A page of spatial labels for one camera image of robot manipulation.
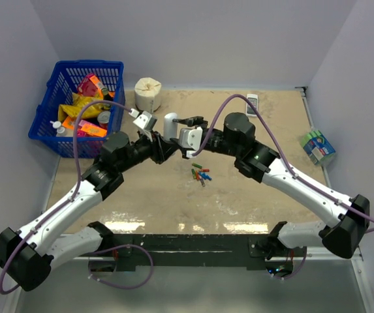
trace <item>white cable connector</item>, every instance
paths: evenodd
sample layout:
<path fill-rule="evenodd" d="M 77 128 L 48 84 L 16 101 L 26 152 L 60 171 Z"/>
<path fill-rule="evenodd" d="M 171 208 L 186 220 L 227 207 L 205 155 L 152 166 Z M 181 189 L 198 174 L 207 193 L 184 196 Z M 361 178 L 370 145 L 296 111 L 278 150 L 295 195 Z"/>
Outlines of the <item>white cable connector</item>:
<path fill-rule="evenodd" d="M 130 112 L 129 112 L 129 115 L 131 117 L 134 117 L 134 118 L 137 118 L 139 116 L 140 112 L 138 110 L 135 110 L 135 109 L 131 109 Z"/>
<path fill-rule="evenodd" d="M 193 155 L 193 153 L 195 153 L 196 151 L 192 151 L 192 150 L 188 150 L 185 152 L 185 156 L 187 158 L 195 158 L 195 156 Z"/>

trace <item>blue box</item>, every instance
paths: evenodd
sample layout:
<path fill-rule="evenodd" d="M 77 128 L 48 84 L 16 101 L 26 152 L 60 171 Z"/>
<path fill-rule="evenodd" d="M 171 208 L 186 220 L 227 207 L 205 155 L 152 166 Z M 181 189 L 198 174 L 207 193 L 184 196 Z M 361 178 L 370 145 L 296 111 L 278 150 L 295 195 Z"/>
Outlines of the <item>blue box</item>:
<path fill-rule="evenodd" d="M 123 86 L 123 63 L 102 60 L 60 61 L 46 84 L 47 90 L 42 103 L 37 107 L 36 117 L 29 131 L 29 138 L 40 140 L 61 157 L 73 158 L 72 138 L 56 137 L 56 130 L 50 121 L 57 120 L 60 104 L 72 104 L 72 92 L 83 78 L 94 73 L 109 91 L 115 91 L 114 101 L 125 104 Z M 110 122 L 107 135 L 120 130 L 123 109 L 113 106 L 110 110 Z M 78 156 L 80 158 L 95 158 L 100 153 L 104 143 L 103 138 L 78 138 Z"/>
<path fill-rule="evenodd" d="M 329 164 L 336 154 L 335 149 L 319 130 L 306 134 L 300 140 L 300 145 L 315 165 Z"/>

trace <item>black metal bar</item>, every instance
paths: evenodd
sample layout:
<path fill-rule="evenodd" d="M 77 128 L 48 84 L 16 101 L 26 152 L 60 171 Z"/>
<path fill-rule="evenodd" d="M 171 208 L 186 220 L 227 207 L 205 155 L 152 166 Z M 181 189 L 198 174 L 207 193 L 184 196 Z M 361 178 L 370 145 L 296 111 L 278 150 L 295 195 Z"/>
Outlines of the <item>black metal bar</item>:
<path fill-rule="evenodd" d="M 247 270 L 261 271 L 266 269 L 265 257 L 268 252 L 261 246 L 267 238 L 268 234 L 115 234 L 114 245 L 131 243 L 142 246 L 151 254 L 155 266 L 244 267 Z M 297 249 L 294 255 L 302 256 L 303 252 Z M 118 271 L 134 271 L 136 266 L 148 265 L 149 260 L 142 251 L 135 248 L 118 250 L 116 267 Z"/>

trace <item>sandy floor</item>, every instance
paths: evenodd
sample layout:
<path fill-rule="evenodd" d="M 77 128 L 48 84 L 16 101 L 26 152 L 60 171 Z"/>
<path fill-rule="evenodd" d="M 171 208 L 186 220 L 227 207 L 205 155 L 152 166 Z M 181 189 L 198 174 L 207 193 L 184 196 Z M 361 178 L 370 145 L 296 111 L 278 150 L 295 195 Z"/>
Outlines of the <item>sandy floor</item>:
<path fill-rule="evenodd" d="M 234 93 L 256 93 L 260 112 L 277 137 L 288 160 L 299 170 L 324 183 L 321 168 L 315 167 L 300 147 L 299 137 L 310 130 L 304 104 L 297 91 L 164 91 L 163 103 L 155 112 L 155 130 L 162 132 L 163 116 L 176 112 L 180 118 L 203 115 L 209 122 L 220 104 Z M 134 93 L 126 94 L 126 106 L 134 106 Z M 216 126 L 223 129 L 230 112 L 244 112 L 242 100 L 233 100 Z M 257 139 L 273 147 L 262 125 Z M 132 118 L 124 115 L 121 130 L 137 139 Z M 79 218 L 67 233 L 74 233 L 99 220 L 116 233 L 265 233 L 279 221 L 308 222 L 318 218 L 288 196 L 242 176 L 228 156 L 203 152 L 194 162 L 211 170 L 213 181 L 202 187 L 193 181 L 191 161 L 177 153 L 156 165 L 147 160 L 124 173 L 125 182 L 106 201 Z M 81 160 L 82 169 L 92 160 Z M 76 180 L 73 159 L 61 159 L 49 206 L 70 190 Z"/>

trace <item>toilet paper roll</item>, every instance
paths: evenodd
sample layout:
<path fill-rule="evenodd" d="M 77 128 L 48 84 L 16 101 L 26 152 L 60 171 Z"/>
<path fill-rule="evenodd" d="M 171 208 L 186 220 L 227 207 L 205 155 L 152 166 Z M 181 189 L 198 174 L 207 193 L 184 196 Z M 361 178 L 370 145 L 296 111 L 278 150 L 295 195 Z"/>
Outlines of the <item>toilet paper roll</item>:
<path fill-rule="evenodd" d="M 161 105 L 161 87 L 162 84 L 153 78 L 140 78 L 134 86 L 138 109 L 149 113 L 155 111 Z"/>

